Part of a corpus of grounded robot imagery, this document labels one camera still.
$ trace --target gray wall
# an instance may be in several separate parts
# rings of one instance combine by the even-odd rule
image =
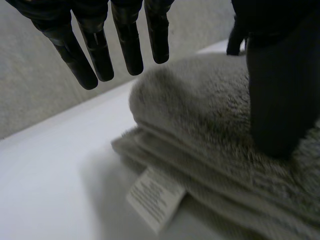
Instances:
[[[226,39],[233,25],[226,0],[176,0],[168,14],[170,60]],[[144,69],[153,62],[144,11],[138,31]],[[73,19],[73,31],[85,49]],[[0,139],[133,79],[126,70],[111,11],[105,33],[115,77],[91,91],[80,87],[51,42],[5,1],[0,1]]]

